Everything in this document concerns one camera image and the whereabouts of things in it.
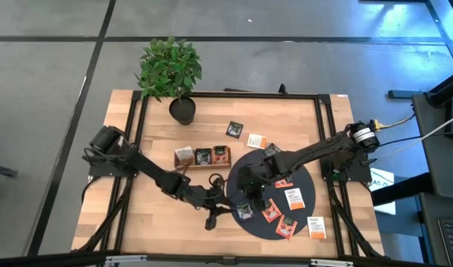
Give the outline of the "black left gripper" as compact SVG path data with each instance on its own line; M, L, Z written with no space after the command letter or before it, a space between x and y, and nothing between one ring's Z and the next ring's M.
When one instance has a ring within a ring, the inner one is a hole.
M188 202L195 208L204 208L210 211L205 221L205 230L210 231L216 227L216 216L231 214L231 202L225 196L222 185L214 185L209 189L201 185L191 186L188 189Z

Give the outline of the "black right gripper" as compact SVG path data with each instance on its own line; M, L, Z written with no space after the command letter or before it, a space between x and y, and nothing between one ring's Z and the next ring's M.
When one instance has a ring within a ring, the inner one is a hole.
M239 168L237 187L248 198L253 207L260 211L270 206L269 199L262 199L262 193L271 185L273 168L265 163L247 164Z

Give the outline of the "white orange Tazo tea packet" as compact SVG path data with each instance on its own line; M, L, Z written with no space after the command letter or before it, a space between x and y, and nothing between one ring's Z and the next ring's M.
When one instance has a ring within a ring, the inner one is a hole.
M309 237L314 240L325 240L325 220L323 217L308 217Z
M284 191L285 197L288 203L288 207L291 211L305 208L305 202L302 198L300 188L292 188Z
M247 146L250 148L265 149L267 138L259 134L250 133L248 136Z
M194 161L194 150L191 146L178 148L174 153L180 165L191 164Z

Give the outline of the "round dark woven placemat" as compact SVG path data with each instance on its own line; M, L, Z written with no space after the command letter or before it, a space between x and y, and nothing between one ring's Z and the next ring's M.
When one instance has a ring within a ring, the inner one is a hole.
M246 164L261 163L264 157L265 154L263 150L254 150L246 153L237 160L228 175L226 196L234 205L237 205L240 202L250 203L254 215L253 219L242 221L239 218L237 211L232 214L233 218L241 228L246 230L249 234L264 240L282 240L284 239L284 236L276 233L280 217L276 218L272 222L268 222L266 218L264 218L262 212L254 206L253 202L248 200L237 188L239 168ZM297 226L294 231L294 236L297 236L301 230L307 226L307 218L311 217L314 212L316 193L312 177L305 167L301 167L301 169L294 172L291 177L293 185L289 188L275 188L274 184L265 186L265 190L262 192L262 199L264 201L272 199L283 215L297 222ZM302 200L305 203L304 208L297 210L291 210L289 208L285 191L294 188L300 189Z

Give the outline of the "wooden three-compartment tray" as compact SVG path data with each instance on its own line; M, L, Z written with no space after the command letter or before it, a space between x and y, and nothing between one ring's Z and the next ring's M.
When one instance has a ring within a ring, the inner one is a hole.
M213 159L213 147L210 148L211 149L211 152L212 152L212 155L211 155L211 159ZM178 163L178 159L176 158L176 155L174 153L174 167L176 170L186 170L186 169L212 169L212 168L230 168L231 167L231 163L232 163L232 159L231 159L231 149L229 148L229 163L226 163L226 164L213 164L211 162L210 165L196 165L195 164L195 150L196 148L193 148L194 150L194 161L191 163L191 164L187 164L187 165L180 165Z

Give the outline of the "black desk beam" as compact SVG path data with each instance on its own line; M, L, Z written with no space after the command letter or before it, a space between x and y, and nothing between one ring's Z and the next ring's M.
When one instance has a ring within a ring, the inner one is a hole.
M434 186L432 184L431 175L427 172L408 178L401 182L397 182L385 188L377 189L371 193L371 198L373 205L378 206L408 197L413 197L419 193L432 194L433 192Z

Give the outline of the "green plant in black pot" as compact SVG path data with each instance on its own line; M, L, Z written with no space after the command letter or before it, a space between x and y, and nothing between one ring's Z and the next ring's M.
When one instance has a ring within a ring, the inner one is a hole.
M201 57L196 48L191 42L169 36L166 40L151 39L144 52L139 58L140 72L135 75L141 97L158 102L170 98L170 115L180 125L191 124L196 103L190 95L202 79Z

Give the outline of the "dark grey desk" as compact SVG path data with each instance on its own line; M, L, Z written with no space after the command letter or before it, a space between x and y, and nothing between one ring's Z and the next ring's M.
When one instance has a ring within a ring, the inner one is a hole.
M423 94L414 95L412 105L434 186L432 194L420 194L431 256L434 263L450 266L438 225L440 219L453 220L453 139L443 135L449 124L446 109L432 107Z

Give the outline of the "black crossbar silver brackets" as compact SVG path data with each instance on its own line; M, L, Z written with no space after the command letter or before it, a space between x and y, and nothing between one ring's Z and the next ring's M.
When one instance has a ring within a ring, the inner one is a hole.
M343 256L336 259L306 257L236 257L176 254L120 254L118 251L75 251L25 257L0 258L0 267L86 267L128 262L216 263L222 266L239 264L290 264L319 267L447 267L434 264L390 260L385 257Z

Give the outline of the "dark foot bar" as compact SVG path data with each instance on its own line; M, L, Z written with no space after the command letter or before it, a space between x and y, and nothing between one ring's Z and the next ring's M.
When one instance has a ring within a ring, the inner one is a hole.
M389 90L388 97L390 99L410 99L413 95L423 94L423 91L414 90Z

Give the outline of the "black pole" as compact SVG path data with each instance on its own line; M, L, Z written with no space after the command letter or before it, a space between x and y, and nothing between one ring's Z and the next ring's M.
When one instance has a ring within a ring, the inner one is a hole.
M443 106L453 98L453 75L437 87L425 93L427 102L435 108Z

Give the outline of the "black aluminium table frame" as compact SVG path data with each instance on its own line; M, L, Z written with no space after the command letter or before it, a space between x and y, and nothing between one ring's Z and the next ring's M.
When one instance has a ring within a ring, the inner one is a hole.
M318 142L330 134L330 125L342 130L352 120L351 106L345 95L333 95L329 103L310 94L198 92L194 96L196 114L186 126L169 114L169 99L149 99L132 104L132 92L114 90L104 123L124 127L128 118L133 128L142 130L142 153L162 168L173 168L177 148L227 145L233 161L250 151L249 134L265 136L283 150L295 151ZM226 135L230 121L243 124L239 139ZM327 185L318 161L306 165L316 193L314 216L325 220L326 239L314 240L304 228L290 240L264 240L241 228L230 214L218 217L215 229L205 230L206 210L163 194L154 181L139 174L133 181L123 225L121 252L134 254L176 254L236 257L335 258L336 241L343 241L351 253L348 231L334 230Z

